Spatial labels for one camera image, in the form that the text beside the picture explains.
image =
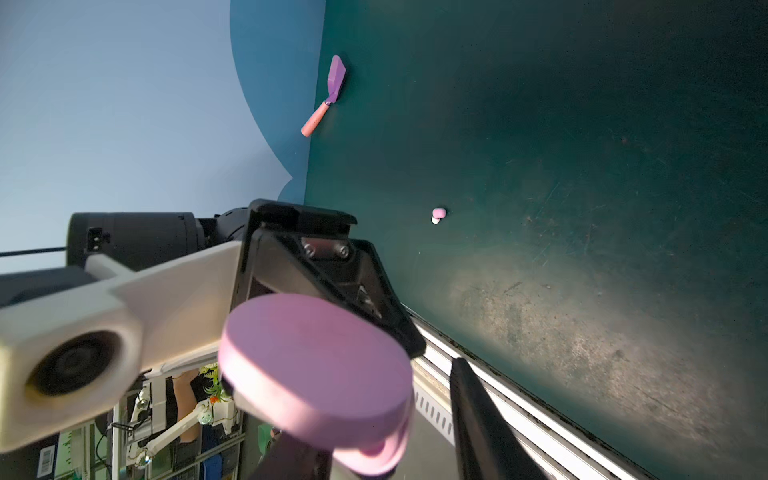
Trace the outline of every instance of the white label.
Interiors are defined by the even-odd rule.
[[[53,473],[53,455],[56,453],[56,445],[45,447],[40,451],[38,460],[38,478]]]

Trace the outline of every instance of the green table surface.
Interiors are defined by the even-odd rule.
[[[768,468],[765,2],[327,0],[306,202],[659,478]],[[446,207],[439,225],[432,208]]]

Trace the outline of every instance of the orange wooden handle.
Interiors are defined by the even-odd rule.
[[[313,113],[310,119],[306,121],[303,127],[301,127],[301,134],[305,137],[309,137],[312,132],[315,131],[317,124],[320,123],[323,119],[323,115],[325,115],[327,111],[328,104],[326,102],[320,104],[317,110],[315,110],[315,113]]]

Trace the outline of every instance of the small pink object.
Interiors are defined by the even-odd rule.
[[[391,336],[325,300],[274,293],[227,317],[221,372],[263,420],[364,475],[381,475],[408,443],[413,373]]]

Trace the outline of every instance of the blue wall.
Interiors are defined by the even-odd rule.
[[[63,245],[75,211],[303,202],[324,2],[272,4],[0,3],[0,251]]]

